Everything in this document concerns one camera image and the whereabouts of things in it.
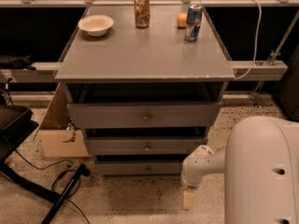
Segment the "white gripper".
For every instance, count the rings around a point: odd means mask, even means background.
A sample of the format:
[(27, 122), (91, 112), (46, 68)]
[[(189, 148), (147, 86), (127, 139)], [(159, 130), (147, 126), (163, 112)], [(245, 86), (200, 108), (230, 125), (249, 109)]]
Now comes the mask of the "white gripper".
[(210, 159), (214, 151), (207, 145), (196, 148), (182, 163), (180, 181), (183, 191), (182, 207), (190, 210), (194, 201), (194, 190), (198, 189), (203, 177), (211, 171)]

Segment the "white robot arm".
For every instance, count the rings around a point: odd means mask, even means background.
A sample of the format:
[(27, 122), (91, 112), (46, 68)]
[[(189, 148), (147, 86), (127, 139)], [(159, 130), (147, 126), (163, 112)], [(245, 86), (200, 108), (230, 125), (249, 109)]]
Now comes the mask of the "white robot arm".
[(299, 123), (253, 116), (231, 130), (226, 149), (201, 145), (182, 163), (182, 207), (210, 174), (224, 174), (225, 224), (299, 224)]

